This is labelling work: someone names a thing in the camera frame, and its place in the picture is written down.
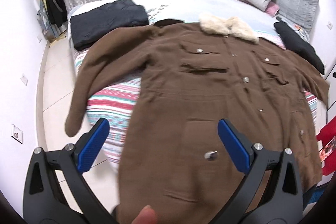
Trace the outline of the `person's thumb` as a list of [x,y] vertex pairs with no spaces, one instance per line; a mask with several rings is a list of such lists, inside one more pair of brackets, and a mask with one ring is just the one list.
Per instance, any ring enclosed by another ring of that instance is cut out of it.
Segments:
[[157,215],[150,205],[146,205],[131,224],[157,224]]

